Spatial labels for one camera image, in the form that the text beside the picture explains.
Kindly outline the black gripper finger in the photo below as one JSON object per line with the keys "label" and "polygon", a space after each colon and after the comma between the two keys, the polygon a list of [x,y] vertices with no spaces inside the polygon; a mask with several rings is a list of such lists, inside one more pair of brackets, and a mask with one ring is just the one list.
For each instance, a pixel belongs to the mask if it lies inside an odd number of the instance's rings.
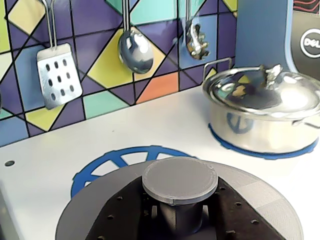
{"label": "black gripper finger", "polygon": [[138,177],[102,207],[87,240],[174,240],[160,202],[149,196]]}
{"label": "black gripper finger", "polygon": [[210,225],[218,240],[283,240],[284,237],[265,220],[233,187],[218,179],[214,194],[203,202],[208,207]]}

